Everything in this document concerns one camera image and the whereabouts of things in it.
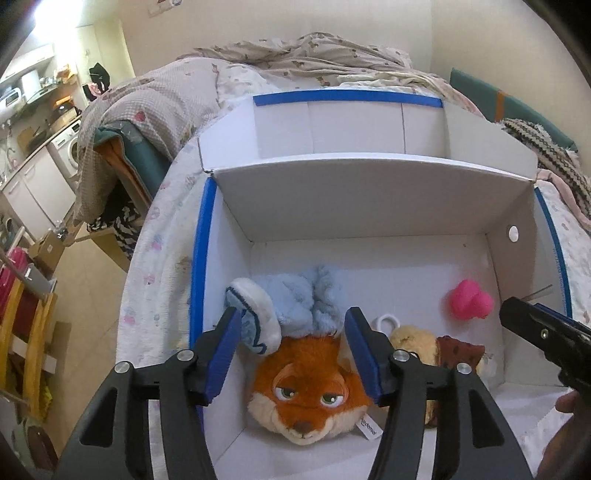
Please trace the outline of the right hand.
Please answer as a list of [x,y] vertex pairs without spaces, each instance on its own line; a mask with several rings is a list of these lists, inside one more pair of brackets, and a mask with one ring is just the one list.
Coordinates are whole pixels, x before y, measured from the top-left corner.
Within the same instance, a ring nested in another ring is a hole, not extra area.
[[555,405],[571,418],[547,445],[537,479],[590,478],[590,398],[572,391]]

